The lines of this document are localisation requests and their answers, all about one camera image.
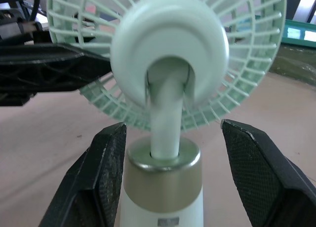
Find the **label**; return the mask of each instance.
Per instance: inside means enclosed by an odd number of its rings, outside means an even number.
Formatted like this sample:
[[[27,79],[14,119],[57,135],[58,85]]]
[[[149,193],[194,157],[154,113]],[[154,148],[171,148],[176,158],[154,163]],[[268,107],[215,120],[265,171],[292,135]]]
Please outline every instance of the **label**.
[[[158,227],[175,227],[179,226],[179,217],[170,219],[158,219]]]

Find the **white fan base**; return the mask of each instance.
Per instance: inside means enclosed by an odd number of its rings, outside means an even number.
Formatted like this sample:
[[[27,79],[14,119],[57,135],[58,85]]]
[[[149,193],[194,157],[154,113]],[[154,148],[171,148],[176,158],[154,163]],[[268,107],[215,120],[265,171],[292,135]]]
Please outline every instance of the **white fan base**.
[[[155,213],[139,207],[124,188],[121,199],[120,227],[203,227],[203,189],[191,205],[173,213]],[[179,218],[179,225],[173,224],[175,218]],[[166,225],[158,220],[165,220]]]

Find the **black plastic part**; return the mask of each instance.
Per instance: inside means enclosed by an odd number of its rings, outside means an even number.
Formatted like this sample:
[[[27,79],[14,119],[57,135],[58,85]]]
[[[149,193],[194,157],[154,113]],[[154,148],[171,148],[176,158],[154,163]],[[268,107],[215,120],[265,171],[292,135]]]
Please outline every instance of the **black plastic part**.
[[[68,170],[39,227],[113,227],[125,142],[123,123],[99,132]]]
[[[10,106],[23,106],[30,98],[34,97],[35,94],[0,94],[0,107]]]
[[[108,59],[70,45],[0,47],[0,94],[74,91],[110,71]]]
[[[315,227],[316,188],[250,125],[223,120],[231,171],[253,227]]]
[[[0,10],[0,26],[23,20],[23,14],[18,9]]]

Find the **fan stand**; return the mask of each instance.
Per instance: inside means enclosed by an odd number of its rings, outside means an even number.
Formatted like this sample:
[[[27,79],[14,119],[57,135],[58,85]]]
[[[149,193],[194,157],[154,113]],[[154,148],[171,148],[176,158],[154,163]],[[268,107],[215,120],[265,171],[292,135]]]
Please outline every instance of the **fan stand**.
[[[151,137],[128,149],[121,227],[203,227],[201,155],[180,138],[183,100],[205,101],[227,65],[226,33],[198,0],[143,0],[121,20],[113,74],[133,103],[146,107],[149,95],[151,118]]]

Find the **textured rubber pad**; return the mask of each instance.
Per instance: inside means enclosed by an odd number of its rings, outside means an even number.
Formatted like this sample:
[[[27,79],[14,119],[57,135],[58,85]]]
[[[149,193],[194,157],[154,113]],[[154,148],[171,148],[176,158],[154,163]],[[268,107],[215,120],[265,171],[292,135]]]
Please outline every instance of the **textured rubber pad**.
[[[223,120],[231,171],[253,227],[315,227],[316,188],[269,136]]]
[[[126,126],[98,133],[66,173],[40,227],[113,227],[125,154]]]

